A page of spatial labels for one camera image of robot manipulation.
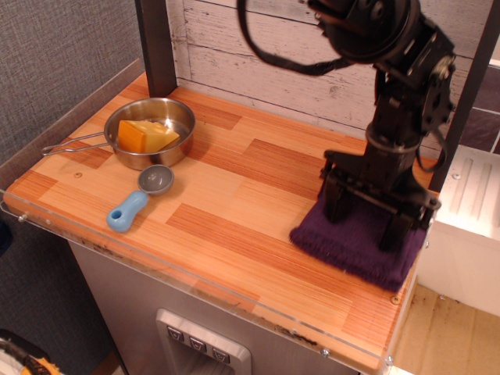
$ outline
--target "purple towel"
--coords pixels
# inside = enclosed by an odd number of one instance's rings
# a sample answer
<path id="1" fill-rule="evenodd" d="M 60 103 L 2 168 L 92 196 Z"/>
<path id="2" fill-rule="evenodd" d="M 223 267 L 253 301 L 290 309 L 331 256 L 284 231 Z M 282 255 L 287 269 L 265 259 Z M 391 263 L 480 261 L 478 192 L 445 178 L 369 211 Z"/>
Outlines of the purple towel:
<path id="1" fill-rule="evenodd" d="M 364 199 L 352 196 L 348 214 L 331 223 L 323 214 L 324 199 L 290 233 L 292 243 L 316 258 L 372 284 L 398 291 L 422 247 L 426 231 L 411 230 L 396 252 L 382 252 L 378 245 L 391 214 Z"/>

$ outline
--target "wooden countertop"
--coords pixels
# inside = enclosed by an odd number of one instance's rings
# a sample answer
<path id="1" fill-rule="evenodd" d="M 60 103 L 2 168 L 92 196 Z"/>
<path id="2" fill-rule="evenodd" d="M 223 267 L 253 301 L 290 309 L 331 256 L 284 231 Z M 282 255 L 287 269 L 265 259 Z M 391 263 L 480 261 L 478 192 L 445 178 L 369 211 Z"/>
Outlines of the wooden countertop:
<path id="1" fill-rule="evenodd" d="M 112 112 L 145 97 L 143 75 L 70 137 L 102 131 Z M 5 203 L 65 238 L 378 373 L 413 273 L 394 294 L 288 240 L 316 200 L 324 150 L 363 153 L 365 142 L 182 88 L 170 97 L 196 115 L 193 149 L 173 166 L 172 189 L 151 197 L 127 233 L 111 231 L 105 218 L 137 190 L 139 172 L 109 146 L 43 158 L 8 189 Z"/>

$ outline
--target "black post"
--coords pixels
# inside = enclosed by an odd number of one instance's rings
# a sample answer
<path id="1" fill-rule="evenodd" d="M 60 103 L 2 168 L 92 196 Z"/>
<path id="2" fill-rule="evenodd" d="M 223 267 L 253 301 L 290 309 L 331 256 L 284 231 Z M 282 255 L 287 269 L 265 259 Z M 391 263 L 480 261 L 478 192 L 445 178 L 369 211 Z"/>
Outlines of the black post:
<path id="1" fill-rule="evenodd" d="M 166 97 L 177 87 L 165 0 L 135 0 L 149 96 Z"/>
<path id="2" fill-rule="evenodd" d="M 470 110 L 473 107 L 477 92 L 483 82 L 491 55 L 495 50 L 498 34 L 500 33 L 500 22 L 498 20 L 500 20 L 500 0 L 493 0 L 490 14 L 484 25 L 483 35 L 477 46 L 472 66 L 470 67 L 469 76 L 463 87 L 462 96 L 456 107 L 455 116 L 453 117 L 452 125 L 446 137 L 446 142 L 448 144 L 448 157 L 446 163 L 434 173 L 430 181 L 429 189 L 433 191 L 441 191 L 445 184 L 446 175 L 452 164 L 456 149 L 459 147 L 460 138 L 462 137 L 463 129 L 469 119 Z"/>

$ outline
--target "white wood panel wall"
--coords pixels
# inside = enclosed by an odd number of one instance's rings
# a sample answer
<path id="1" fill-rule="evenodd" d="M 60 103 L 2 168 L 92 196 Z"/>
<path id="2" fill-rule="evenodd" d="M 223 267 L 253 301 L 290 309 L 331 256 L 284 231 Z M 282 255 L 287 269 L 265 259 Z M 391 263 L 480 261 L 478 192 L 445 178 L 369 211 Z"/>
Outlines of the white wood panel wall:
<path id="1" fill-rule="evenodd" d="M 421 0 L 423 13 L 455 43 L 452 99 L 458 103 L 492 0 Z M 248 23 L 263 49 L 301 63 L 338 56 L 305 0 L 249 0 Z M 375 70 L 351 66 L 307 77 L 256 58 L 240 32 L 235 0 L 166 0 L 180 86 L 365 138 L 374 107 Z M 422 154 L 436 158 L 429 137 Z"/>

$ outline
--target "metal pot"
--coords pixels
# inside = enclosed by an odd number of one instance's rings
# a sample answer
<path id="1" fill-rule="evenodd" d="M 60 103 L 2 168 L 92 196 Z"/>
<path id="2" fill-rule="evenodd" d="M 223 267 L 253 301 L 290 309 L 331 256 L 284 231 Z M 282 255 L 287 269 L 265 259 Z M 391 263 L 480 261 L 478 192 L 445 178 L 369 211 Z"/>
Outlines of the metal pot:
<path id="1" fill-rule="evenodd" d="M 148 120 L 162 123 L 165 127 L 170 127 L 178 133 L 179 138 L 158 152 L 149 154 L 128 152 L 121 149 L 118 142 L 118 126 L 120 120 Z M 60 152 L 79 152 L 88 150 L 89 148 L 109 145 L 112 147 L 118 160 L 129 168 L 143 170 L 154 164 L 172 166 L 182 160 L 191 150 L 195 124 L 196 120 L 194 113 L 184 103 L 168 98 L 146 98 L 129 103 L 116 110 L 106 121 L 103 133 L 90 134 L 74 138 L 60 145 L 44 147 L 42 149 L 42 154 L 47 156 L 59 154 Z M 72 142 L 97 137 L 98 135 L 104 135 L 107 143 L 83 148 L 63 148 L 52 151 L 54 148 L 64 147 Z"/>

